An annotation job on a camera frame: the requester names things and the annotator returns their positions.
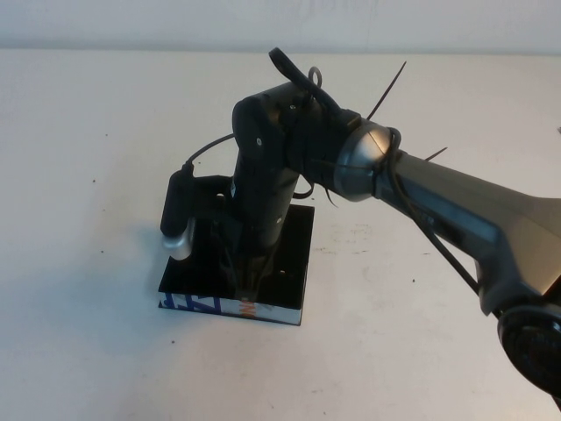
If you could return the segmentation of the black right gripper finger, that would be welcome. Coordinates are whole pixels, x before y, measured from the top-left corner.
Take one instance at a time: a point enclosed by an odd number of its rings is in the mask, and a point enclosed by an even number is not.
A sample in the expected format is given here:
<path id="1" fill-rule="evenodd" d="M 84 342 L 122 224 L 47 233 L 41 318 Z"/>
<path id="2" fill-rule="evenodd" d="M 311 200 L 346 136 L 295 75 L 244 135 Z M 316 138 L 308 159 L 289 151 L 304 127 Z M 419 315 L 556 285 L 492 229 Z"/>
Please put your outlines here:
<path id="1" fill-rule="evenodd" d="M 248 258 L 243 269 L 243 300 L 256 302 L 261 281 L 271 273 L 272 253 Z"/>
<path id="2" fill-rule="evenodd" d="M 221 269 L 227 285 L 228 294 L 233 299 L 240 299 L 240 289 L 238 285 L 238 270 L 234 264 L 230 252 L 223 252 L 221 255 Z"/>

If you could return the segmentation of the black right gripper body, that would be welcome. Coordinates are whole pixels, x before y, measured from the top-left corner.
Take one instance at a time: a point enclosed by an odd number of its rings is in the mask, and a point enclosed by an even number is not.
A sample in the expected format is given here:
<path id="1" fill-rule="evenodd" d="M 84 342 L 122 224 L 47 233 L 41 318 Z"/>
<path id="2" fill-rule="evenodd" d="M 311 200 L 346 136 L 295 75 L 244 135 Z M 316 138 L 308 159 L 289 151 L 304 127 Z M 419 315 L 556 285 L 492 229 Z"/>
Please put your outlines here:
<path id="1" fill-rule="evenodd" d="M 238 250 L 267 253 L 277 243 L 298 181 L 297 173 L 236 173 L 231 209 L 242 224 Z"/>

